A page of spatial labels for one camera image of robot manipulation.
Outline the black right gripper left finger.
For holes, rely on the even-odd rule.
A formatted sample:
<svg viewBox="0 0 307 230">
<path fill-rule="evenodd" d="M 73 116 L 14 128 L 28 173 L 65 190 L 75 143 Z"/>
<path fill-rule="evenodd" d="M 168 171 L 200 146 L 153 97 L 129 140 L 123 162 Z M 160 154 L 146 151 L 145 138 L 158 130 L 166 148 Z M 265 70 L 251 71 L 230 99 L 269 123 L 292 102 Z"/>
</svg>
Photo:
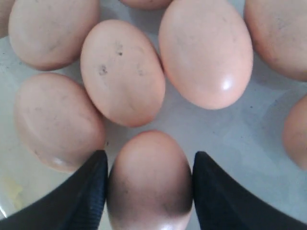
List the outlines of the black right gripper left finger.
<svg viewBox="0 0 307 230">
<path fill-rule="evenodd" d="M 65 182 L 1 220 L 2 230 L 96 230 L 106 201 L 108 161 L 97 150 Z"/>
</svg>

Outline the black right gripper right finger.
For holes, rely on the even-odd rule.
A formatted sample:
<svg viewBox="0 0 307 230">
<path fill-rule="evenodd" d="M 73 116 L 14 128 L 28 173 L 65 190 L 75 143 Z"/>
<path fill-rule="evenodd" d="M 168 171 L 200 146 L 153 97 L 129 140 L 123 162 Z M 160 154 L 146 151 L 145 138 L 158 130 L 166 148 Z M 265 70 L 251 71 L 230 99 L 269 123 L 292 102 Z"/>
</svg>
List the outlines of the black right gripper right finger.
<svg viewBox="0 0 307 230">
<path fill-rule="evenodd" d="M 202 230 L 305 230 L 307 225 L 257 198 L 206 152 L 195 154 L 194 205 Z"/>
</svg>

